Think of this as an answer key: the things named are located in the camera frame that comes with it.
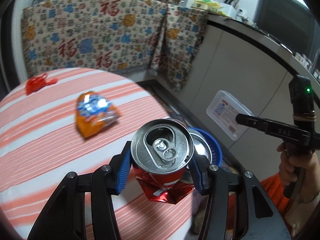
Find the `person right hand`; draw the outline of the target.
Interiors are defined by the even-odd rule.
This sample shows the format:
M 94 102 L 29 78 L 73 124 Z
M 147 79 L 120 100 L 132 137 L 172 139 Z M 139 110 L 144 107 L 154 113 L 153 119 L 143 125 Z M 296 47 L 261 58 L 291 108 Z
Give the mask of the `person right hand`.
M 314 153 L 289 157 L 284 142 L 277 147 L 277 152 L 281 153 L 278 176 L 282 185 L 289 186 L 297 181 L 297 176 L 294 174 L 295 167 L 305 169 L 299 197 L 303 203 L 311 202 L 319 194 L 319 160 L 317 155 Z

